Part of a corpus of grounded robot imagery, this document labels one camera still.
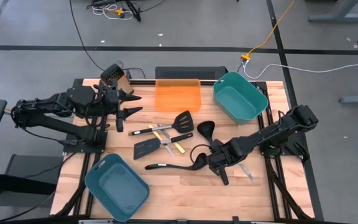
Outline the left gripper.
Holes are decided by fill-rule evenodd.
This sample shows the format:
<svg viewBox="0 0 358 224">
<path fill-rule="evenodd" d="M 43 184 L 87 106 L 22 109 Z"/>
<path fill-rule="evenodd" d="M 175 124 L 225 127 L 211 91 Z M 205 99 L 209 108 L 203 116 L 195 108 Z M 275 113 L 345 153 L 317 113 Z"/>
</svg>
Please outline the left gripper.
<svg viewBox="0 0 358 224">
<path fill-rule="evenodd" d="M 102 94 L 103 115 L 116 115 L 116 130 L 121 133 L 124 130 L 124 121 L 134 113 L 143 109 L 143 107 L 124 108 L 121 109 L 120 100 L 136 101 L 140 100 L 140 96 L 126 93 L 123 90 L 116 90 L 113 87 L 101 85 L 99 90 Z"/>
</svg>

